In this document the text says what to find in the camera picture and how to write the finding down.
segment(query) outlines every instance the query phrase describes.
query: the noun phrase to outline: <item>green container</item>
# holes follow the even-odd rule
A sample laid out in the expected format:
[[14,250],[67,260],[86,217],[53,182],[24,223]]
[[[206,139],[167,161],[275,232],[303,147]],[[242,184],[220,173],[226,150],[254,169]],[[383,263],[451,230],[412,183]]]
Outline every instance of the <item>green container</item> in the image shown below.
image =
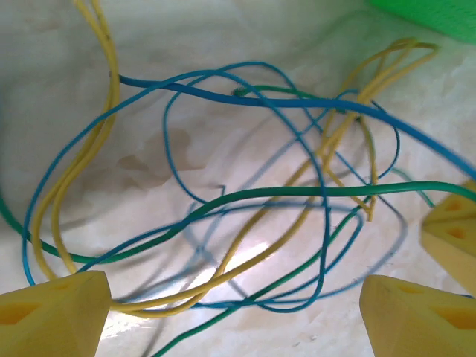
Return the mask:
[[370,0],[389,13],[476,44],[476,0]]

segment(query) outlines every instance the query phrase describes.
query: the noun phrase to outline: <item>green plastic object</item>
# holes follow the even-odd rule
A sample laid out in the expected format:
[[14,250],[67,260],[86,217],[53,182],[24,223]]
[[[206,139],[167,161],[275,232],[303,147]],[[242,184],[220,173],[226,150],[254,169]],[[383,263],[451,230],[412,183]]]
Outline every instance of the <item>green plastic object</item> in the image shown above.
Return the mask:
[[476,0],[370,0],[389,13],[476,44]]

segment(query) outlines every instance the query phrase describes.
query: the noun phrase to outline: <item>yellow wire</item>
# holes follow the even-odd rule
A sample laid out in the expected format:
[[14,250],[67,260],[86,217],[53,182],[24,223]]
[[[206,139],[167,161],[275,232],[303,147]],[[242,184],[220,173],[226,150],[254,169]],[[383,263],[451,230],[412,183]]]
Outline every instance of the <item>yellow wire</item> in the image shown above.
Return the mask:
[[[98,0],[93,0],[92,7],[96,13],[97,19],[99,24],[94,20],[94,17],[90,14],[87,7],[80,1],[75,1],[78,9],[85,17],[86,21],[89,23],[91,28],[93,29],[94,33],[96,34],[97,38],[100,41],[101,47],[106,55],[109,69],[111,71],[111,80],[109,85],[109,93],[108,93],[108,100],[106,102],[104,111],[109,110],[113,106],[119,103],[120,99],[120,92],[119,92],[119,78],[118,78],[118,66],[117,60],[114,50],[114,45],[111,41],[111,36],[109,33],[108,26],[106,24],[106,20],[104,19],[102,10],[100,9]],[[409,66],[403,68],[402,70],[398,71],[397,73],[391,75],[392,71],[403,61],[404,58],[410,53],[411,49],[413,48],[430,48],[433,49],[434,52],[430,55],[423,57],[420,60],[415,61],[414,63],[410,64]],[[385,89],[394,81],[398,80],[403,75],[407,74],[409,71],[416,68],[418,65],[423,64],[424,62],[430,60],[432,56],[435,55],[436,46],[432,44],[425,44],[425,43],[417,43],[416,40],[413,39],[402,39],[399,41],[394,42],[387,50],[380,52],[379,54],[374,55],[373,57],[369,58],[367,61],[363,62],[349,77],[349,79],[344,84],[344,87],[347,87],[348,84],[353,80],[353,78],[369,63],[376,59],[380,59],[379,67],[377,68],[377,73],[375,78],[369,83],[368,86],[361,92],[358,96],[358,101],[361,103],[369,103],[373,95],[378,94],[381,90]],[[385,63],[385,59],[389,53],[393,51],[404,50],[396,61],[389,66],[389,68],[383,69],[383,65]],[[356,118],[357,114],[350,113],[347,116],[347,119],[344,123],[333,132],[332,136],[326,138],[327,133],[329,131],[329,124],[327,125],[325,130],[324,142],[323,145],[316,150],[316,155],[324,156],[324,151],[329,148],[329,153],[323,160],[323,166],[327,173],[331,175],[331,177],[339,184],[343,185],[338,178],[335,176],[334,173],[328,168],[330,159],[335,151],[335,148],[338,146],[345,130],[353,122]],[[93,133],[88,137],[86,140],[83,148],[80,150],[80,153],[74,159],[71,166],[63,173],[60,180],[54,185],[53,189],[48,193],[45,199],[39,206],[38,213],[35,215],[35,219],[33,220],[33,248],[35,251],[35,256],[39,262],[40,268],[43,270],[45,275],[49,279],[54,279],[56,275],[52,272],[52,270],[48,267],[48,264],[45,262],[44,257],[42,256],[41,245],[39,241],[39,227],[42,221],[42,217],[44,216],[45,210],[49,206],[51,202],[53,202],[53,210],[51,214],[51,229],[53,231],[54,242],[57,245],[59,255],[65,262],[68,270],[71,273],[75,273],[77,271],[76,266],[74,265],[71,256],[69,255],[64,242],[62,241],[61,233],[60,233],[60,222],[59,222],[59,214],[62,201],[67,193],[67,190],[72,183],[73,180],[84,170],[84,168],[89,164],[89,162],[96,156],[97,152],[103,146],[105,140],[109,136],[111,131],[112,125],[114,123],[114,117],[106,120],[105,123],[98,125],[94,128]],[[370,140],[370,132],[368,131],[366,123],[361,120],[361,127],[365,133],[366,142],[370,148],[370,161],[373,165],[373,174],[372,180],[376,181],[376,165],[375,165],[375,149],[372,146],[372,141]],[[300,169],[297,170],[286,182],[286,186],[293,185],[309,168],[310,160],[306,161],[304,164],[301,165]],[[308,202],[313,202],[314,198],[309,198]],[[145,302],[140,303],[113,303],[112,309],[117,311],[125,312],[130,315],[140,316],[143,318],[162,318],[170,315],[177,314],[182,312],[186,309],[189,309],[192,305],[196,302],[201,300],[205,294],[210,291],[212,288],[218,286],[221,283],[224,283],[227,280],[237,276],[238,274],[243,273],[244,271],[250,269],[251,267],[255,266],[256,264],[262,262],[264,259],[269,257],[271,254],[276,252],[278,249],[282,248],[297,232],[297,230],[302,226],[305,219],[307,218],[310,210],[305,208],[300,216],[296,219],[293,225],[285,232],[284,235],[281,236],[275,243],[269,246],[266,250],[259,253],[257,256],[251,258],[247,262],[237,266],[236,268],[231,269],[225,273],[225,269],[227,264],[231,261],[231,258],[236,253],[239,245],[244,240],[245,235],[253,228],[253,226],[265,216],[268,212],[268,208],[262,208],[259,210],[254,216],[243,226],[240,232],[235,237],[235,240],[232,242],[230,248],[228,249],[223,261],[220,263],[219,267],[216,269],[212,278],[203,283],[200,286],[194,287],[192,289],[188,289],[185,292],[179,292],[174,295],[170,295],[167,297],[161,297],[159,299],[153,299]],[[158,312],[148,311],[145,309],[154,308],[157,306],[162,306],[168,303],[177,303],[181,300],[188,299],[185,303],[175,306],[171,309],[164,309]]]

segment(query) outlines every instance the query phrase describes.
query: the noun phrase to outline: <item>white surface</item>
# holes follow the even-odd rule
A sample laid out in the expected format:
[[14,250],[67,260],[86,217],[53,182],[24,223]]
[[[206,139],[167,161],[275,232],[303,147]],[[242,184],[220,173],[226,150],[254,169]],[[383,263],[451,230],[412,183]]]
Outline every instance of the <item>white surface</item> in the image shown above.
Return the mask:
[[[388,111],[476,162],[471,143],[476,134],[474,47],[382,14],[362,1],[109,0],[102,4],[118,48],[120,72],[133,77],[161,79],[231,62],[265,60],[280,66],[301,89],[333,96],[356,65],[393,40],[418,36],[437,42],[443,49],[433,62],[378,100]],[[100,111],[108,74],[96,39],[69,1],[3,1],[0,46],[0,184],[13,212],[23,217],[53,155]],[[265,71],[239,73],[256,84],[281,84]],[[204,87],[229,92],[233,85],[208,80]],[[123,98],[135,92],[124,87],[122,91]],[[72,187],[62,214],[70,251],[99,254],[148,228],[183,217],[190,200],[170,179],[161,145],[161,114],[170,95],[155,93],[123,110],[107,145]],[[299,110],[288,112],[296,123],[305,124]],[[170,127],[184,179],[207,198],[217,194],[210,189],[215,184],[236,189],[289,138],[265,109],[230,107],[191,97],[177,102]],[[392,131],[375,122],[372,128],[383,170],[394,149]],[[361,133],[355,130],[344,152],[352,157],[353,148],[360,149],[361,142]],[[449,163],[409,138],[403,138],[402,145],[398,166],[416,179],[463,180]],[[354,156],[354,162],[365,159]],[[259,185],[282,184],[304,159],[301,149],[294,147]],[[385,181],[398,180],[389,177]],[[419,221],[428,212],[422,200],[412,193],[389,200],[408,220],[409,236],[380,273],[462,291],[419,246]],[[221,226],[211,243],[218,257],[249,214],[229,217],[226,227]],[[235,263],[266,248],[295,214],[281,211],[265,219],[243,243]],[[282,251],[237,279],[248,293],[285,274],[318,248],[322,218],[319,213],[313,216]],[[47,220],[44,227],[48,240]],[[363,273],[393,242],[396,227],[391,212],[379,204],[375,221],[365,226],[352,251],[328,276],[324,290]],[[197,234],[203,231],[204,224],[196,226]],[[348,233],[344,231],[331,256]],[[0,292],[25,286],[19,236],[3,222],[0,249]],[[114,296],[170,276],[191,252],[179,237],[137,258],[107,266]],[[58,273],[65,274],[58,260],[49,261]],[[316,271],[286,286],[296,286]],[[33,272],[37,280],[44,279],[35,264]],[[211,272],[205,266],[201,274],[177,283],[169,292],[203,282]],[[168,356],[372,356],[358,294],[359,289],[354,289],[292,315],[245,309],[181,343]],[[223,286],[206,300],[236,296]],[[212,315],[215,312],[200,310],[148,321],[111,313],[97,356],[148,356]]]

